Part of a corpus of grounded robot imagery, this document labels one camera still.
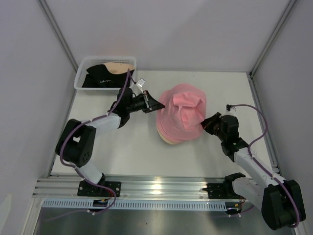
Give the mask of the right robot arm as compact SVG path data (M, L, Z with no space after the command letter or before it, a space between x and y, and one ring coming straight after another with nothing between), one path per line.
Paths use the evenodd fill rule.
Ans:
M261 211L272 229L297 227L306 219L302 192L295 180L286 180L266 166L239 134L239 121L234 115L216 113L201 123L204 131L221 141L223 153L243 168L252 178L236 173L225 177L224 194L242 196Z

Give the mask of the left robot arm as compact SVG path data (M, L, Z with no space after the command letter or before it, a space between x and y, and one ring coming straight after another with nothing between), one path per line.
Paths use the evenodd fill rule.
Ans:
M73 168L89 184L93 195L100 196L108 186L105 175L90 160L96 137L123 127L130 119L130 113L142 111L147 114L164 108L148 91L134 96L131 88L122 88L105 115L87 121L67 121L55 153L63 165Z

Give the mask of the pink bucket hat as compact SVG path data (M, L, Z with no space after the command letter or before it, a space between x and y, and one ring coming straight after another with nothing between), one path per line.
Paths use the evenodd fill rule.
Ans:
M165 105L165 108L195 107L205 110L206 113L205 92L189 84L178 84L165 91L160 96L159 102Z
M195 107L172 107L157 111L156 126L172 142L189 141L202 134L205 110Z

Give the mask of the beige bucket hat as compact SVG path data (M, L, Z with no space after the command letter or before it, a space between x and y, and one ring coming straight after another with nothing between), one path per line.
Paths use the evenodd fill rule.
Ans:
M184 142L182 140L171 141L171 140L165 138L158 129L157 129L157 132L158 132L159 136L162 138L162 140L165 141L166 143L170 144L170 145L176 145L176 144Z

